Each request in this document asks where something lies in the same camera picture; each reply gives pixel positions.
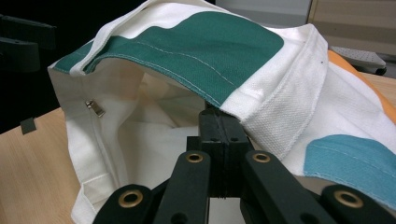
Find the bag handle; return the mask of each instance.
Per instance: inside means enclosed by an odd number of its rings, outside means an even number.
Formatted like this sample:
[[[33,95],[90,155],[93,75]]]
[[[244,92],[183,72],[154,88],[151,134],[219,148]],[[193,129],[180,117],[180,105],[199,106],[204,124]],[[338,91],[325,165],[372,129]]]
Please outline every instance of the bag handle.
[[[201,6],[201,7],[210,7],[214,8],[217,10],[221,11],[226,11],[225,9],[221,7],[216,7],[211,5],[210,3],[206,2],[205,0],[174,0],[174,1],[169,1],[169,0],[148,0],[144,2],[142,5],[137,7],[135,10],[125,14],[124,16],[121,16],[114,21],[111,21],[104,25],[99,32],[96,34],[96,37],[93,40],[91,49],[89,53],[78,63],[76,63],[71,69],[70,69],[70,75],[72,77],[83,77],[86,76],[87,74],[84,72],[85,66],[90,63],[91,60],[94,59],[94,57],[103,49],[103,47],[106,45],[107,40],[114,34],[125,22],[133,18],[137,13],[142,11],[144,8],[152,6],[154,4],[159,4],[159,3],[182,3],[182,4],[191,4],[191,5],[196,5],[196,6]]]

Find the brass ring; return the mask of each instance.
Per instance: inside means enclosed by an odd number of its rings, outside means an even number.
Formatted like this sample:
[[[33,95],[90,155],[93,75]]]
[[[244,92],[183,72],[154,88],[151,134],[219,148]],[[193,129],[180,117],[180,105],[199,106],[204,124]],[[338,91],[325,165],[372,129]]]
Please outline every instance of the brass ring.
[[[136,199],[133,201],[126,201],[125,198],[128,197],[129,195],[134,195],[136,196]],[[119,205],[124,208],[132,208],[137,206],[143,201],[143,194],[140,192],[138,189],[131,189],[123,192],[121,196],[119,197]]]
[[[343,198],[344,195],[351,197],[354,200],[354,202],[350,202],[350,201],[346,200],[345,198]],[[337,190],[334,193],[334,197],[339,203],[341,203],[345,206],[348,206],[351,208],[363,207],[363,201],[361,200],[361,198],[359,198],[358,196],[356,196],[355,194],[353,194],[351,192],[348,192],[345,190]]]
[[[189,162],[200,162],[204,159],[204,157],[198,153],[189,154],[186,158]]]
[[[253,160],[257,162],[268,162],[271,160],[271,158],[264,153],[256,153],[253,155]]]

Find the wooden surface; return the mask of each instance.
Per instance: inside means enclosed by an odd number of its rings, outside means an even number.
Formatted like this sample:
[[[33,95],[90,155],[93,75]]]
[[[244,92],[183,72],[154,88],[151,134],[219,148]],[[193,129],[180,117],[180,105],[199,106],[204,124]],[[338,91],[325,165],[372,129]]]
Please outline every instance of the wooden surface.
[[[396,79],[364,75],[396,105]],[[79,183],[67,150],[64,113],[35,119],[26,135],[0,135],[0,223],[72,223]]]

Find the wooden table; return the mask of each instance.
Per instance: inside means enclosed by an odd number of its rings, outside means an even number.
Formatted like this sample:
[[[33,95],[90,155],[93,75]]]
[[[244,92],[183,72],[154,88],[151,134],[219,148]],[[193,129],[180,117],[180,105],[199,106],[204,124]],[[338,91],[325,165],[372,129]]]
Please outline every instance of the wooden table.
[[[396,79],[366,76],[396,106]],[[37,130],[0,135],[0,223],[72,223],[79,183],[67,150],[64,113],[35,119]]]

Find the orange fabric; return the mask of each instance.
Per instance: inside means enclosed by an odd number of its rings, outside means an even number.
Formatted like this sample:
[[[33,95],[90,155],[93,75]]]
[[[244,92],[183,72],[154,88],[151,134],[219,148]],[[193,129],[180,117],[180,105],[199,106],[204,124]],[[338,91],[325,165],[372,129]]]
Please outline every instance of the orange fabric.
[[[384,109],[385,114],[393,121],[393,123],[396,123],[396,109],[395,107],[388,101],[385,96],[379,92],[369,80],[367,80],[364,76],[361,75],[352,65],[350,65],[346,60],[344,60],[340,55],[335,53],[334,51],[329,50],[329,61],[332,63],[337,64],[338,66],[344,68],[351,74],[355,75],[358,77],[361,81],[363,81],[368,87],[370,87],[375,94],[378,96],[382,108]]]

